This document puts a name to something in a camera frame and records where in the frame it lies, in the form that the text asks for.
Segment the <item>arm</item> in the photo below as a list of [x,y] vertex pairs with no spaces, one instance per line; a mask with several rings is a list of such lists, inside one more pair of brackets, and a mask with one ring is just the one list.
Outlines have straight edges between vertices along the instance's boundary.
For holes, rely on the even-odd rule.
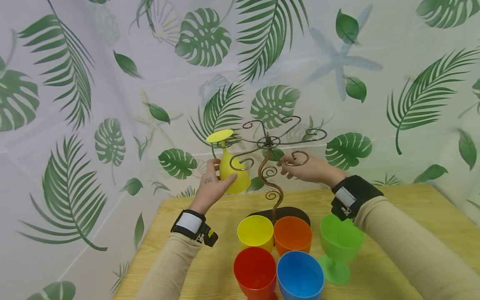
[[[197,195],[188,209],[205,215],[208,209],[223,196],[227,188],[235,181],[236,174],[231,174],[225,180],[220,181],[220,177],[216,175],[219,163],[219,159],[210,159],[207,162],[207,171],[202,175]],[[201,243],[181,233],[171,233],[167,243],[163,246],[162,251],[145,276],[135,299],[178,299],[188,269],[201,247]]]
[[[291,155],[281,161],[294,163]],[[303,166],[282,166],[282,175],[321,182],[331,188],[348,174],[310,157]],[[355,225],[377,242],[425,300],[478,300],[480,276],[427,229],[383,196],[367,201]]]

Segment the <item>green wine glass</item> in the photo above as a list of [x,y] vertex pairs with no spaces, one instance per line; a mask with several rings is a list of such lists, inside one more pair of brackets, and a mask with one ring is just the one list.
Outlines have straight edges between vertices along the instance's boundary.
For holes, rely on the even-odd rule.
[[322,266],[325,280],[335,285],[343,285],[350,280],[348,264],[359,253],[363,242],[363,232],[353,225],[350,219],[340,219],[329,214],[320,222],[320,243],[325,255],[318,262]]

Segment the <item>beige sleeve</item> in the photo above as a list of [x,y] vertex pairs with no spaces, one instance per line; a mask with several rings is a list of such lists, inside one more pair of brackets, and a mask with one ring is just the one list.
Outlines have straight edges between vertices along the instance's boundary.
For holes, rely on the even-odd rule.
[[135,300],[177,300],[192,260],[202,247],[181,233],[171,233],[150,267]]
[[383,248],[425,300],[480,299],[480,276],[385,197],[365,203],[355,225]]

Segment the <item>hand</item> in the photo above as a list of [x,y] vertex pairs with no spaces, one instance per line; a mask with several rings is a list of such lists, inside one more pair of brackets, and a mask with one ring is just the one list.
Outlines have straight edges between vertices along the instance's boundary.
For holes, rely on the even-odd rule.
[[285,162],[291,164],[298,164],[302,161],[305,161],[307,157],[305,156],[305,154],[295,153],[295,158],[296,159],[293,158],[292,154],[286,154],[277,163],[277,166],[282,167],[282,175],[288,173],[288,179],[291,179],[295,176],[303,181],[324,183],[330,188],[333,188],[345,177],[348,177],[348,173],[346,173],[345,171],[331,166],[326,161],[313,157],[311,155],[309,156],[308,162],[301,166],[286,166],[281,163]]
[[228,187],[235,181],[237,178],[235,173],[220,181],[220,176],[216,174],[219,164],[220,159],[210,159],[207,162],[207,171],[200,178],[197,196],[188,209],[205,215],[208,209],[225,194]]

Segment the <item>cup rim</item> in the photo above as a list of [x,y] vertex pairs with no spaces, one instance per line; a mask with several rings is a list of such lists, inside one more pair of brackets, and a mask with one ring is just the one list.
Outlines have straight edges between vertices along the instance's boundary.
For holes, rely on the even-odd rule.
[[[253,217],[260,217],[261,219],[267,219],[268,222],[270,223],[271,227],[272,227],[272,234],[270,235],[270,237],[268,238],[268,240],[266,240],[266,241],[263,242],[263,243],[256,244],[256,245],[249,245],[249,244],[245,243],[245,242],[243,241],[243,239],[240,237],[239,229],[240,229],[240,226],[242,225],[242,223],[243,223],[246,219],[248,219],[248,218],[253,218]],[[239,238],[240,242],[242,242],[243,244],[247,245],[248,247],[260,247],[260,246],[262,246],[262,245],[265,245],[265,243],[268,243],[269,240],[271,240],[272,237],[273,237],[273,224],[272,224],[272,221],[270,221],[269,218],[267,218],[267,217],[265,217],[265,216],[261,216],[261,215],[248,216],[248,217],[244,218],[242,221],[240,221],[239,225],[237,226],[237,237]]]
[[[266,252],[270,255],[270,257],[272,258],[272,260],[273,260],[273,262],[274,262],[274,265],[275,265],[275,275],[273,276],[272,281],[270,281],[270,282],[269,282],[266,286],[264,286],[263,288],[248,288],[248,287],[244,286],[242,283],[239,282],[239,280],[237,279],[237,275],[235,274],[235,261],[237,260],[238,255],[240,255],[240,253],[242,253],[242,252],[244,252],[244,251],[249,251],[248,249],[250,249],[250,248],[258,248],[258,249],[262,249],[263,251],[266,251]],[[262,247],[247,247],[247,248],[245,248],[245,249],[242,249],[242,251],[240,251],[240,252],[237,254],[237,256],[235,256],[235,259],[233,260],[233,275],[235,276],[235,280],[237,281],[237,283],[238,283],[239,285],[243,286],[243,287],[246,288],[246,289],[253,290],[253,291],[262,290],[262,289],[264,289],[264,288],[266,288],[266,287],[269,287],[273,282],[275,282],[276,279],[278,278],[277,273],[276,273],[276,270],[277,270],[277,263],[276,263],[276,261],[275,261],[275,258],[273,257],[273,255],[272,255],[270,252],[268,252],[267,250],[265,250],[265,249],[262,248]]]
[[303,223],[305,223],[307,225],[307,227],[309,228],[310,230],[310,241],[308,242],[308,244],[306,244],[305,246],[303,247],[299,247],[298,249],[291,249],[290,251],[299,251],[301,249],[304,249],[304,248],[307,248],[308,246],[311,246],[312,245],[312,239],[313,239],[313,233],[312,233],[312,228],[310,226],[308,226],[308,223],[305,222],[304,220],[302,220],[301,218],[299,217],[296,217],[296,216],[285,216],[283,218],[280,218],[278,219],[276,222],[275,222],[275,225],[273,225],[273,236],[274,236],[274,239],[275,239],[275,244],[279,244],[280,246],[282,246],[283,248],[287,249],[288,250],[288,247],[286,247],[284,244],[282,244],[281,242],[279,242],[276,238],[276,235],[275,235],[275,226],[278,224],[278,222],[281,220],[281,219],[284,219],[284,218],[292,218],[292,219],[298,219],[300,221],[302,221]]
[[334,215],[334,214],[327,214],[327,215],[324,216],[324,217],[322,218],[322,220],[320,221],[320,226],[319,226],[319,227],[320,227],[320,235],[323,236],[323,238],[326,239],[329,243],[331,243],[331,244],[334,245],[335,247],[338,247],[338,248],[341,248],[341,249],[356,249],[356,248],[361,247],[361,244],[362,244],[362,242],[363,242],[363,238],[364,238],[364,236],[365,236],[363,232],[362,232],[362,237],[361,237],[361,239],[360,239],[360,243],[359,243],[359,245],[356,246],[356,247],[340,246],[340,245],[332,242],[329,238],[327,238],[327,237],[325,236],[325,234],[323,233],[323,231],[322,231],[322,223],[323,223],[323,221],[325,220],[326,217],[330,217],[330,216],[335,216],[335,215]]
[[300,296],[297,296],[297,295],[294,295],[296,298],[298,299],[310,299],[311,297],[313,296],[316,296],[316,295],[320,295],[322,293],[322,291],[324,290],[324,287],[325,287],[325,272],[324,272],[324,269],[322,268],[322,265],[318,262],[318,260],[315,259],[315,257],[313,257],[312,255],[310,255],[309,253],[306,253],[306,252],[303,252],[303,251],[298,251],[298,250],[292,250],[292,251],[288,251],[286,252],[285,254],[283,254],[280,259],[278,260],[278,263],[276,264],[276,277],[278,278],[278,284],[285,290],[287,290],[285,288],[285,286],[282,284],[281,280],[280,280],[280,276],[278,276],[278,266],[280,265],[280,262],[282,261],[282,259],[285,257],[285,255],[291,253],[291,252],[296,252],[300,255],[307,255],[307,257],[311,257],[316,263],[317,265],[319,266],[320,268],[320,271],[322,272],[322,277],[323,277],[323,281],[322,281],[322,286],[320,287],[320,290],[318,292],[316,292],[315,294],[313,295],[309,295],[309,296],[304,296],[304,297],[300,297]]

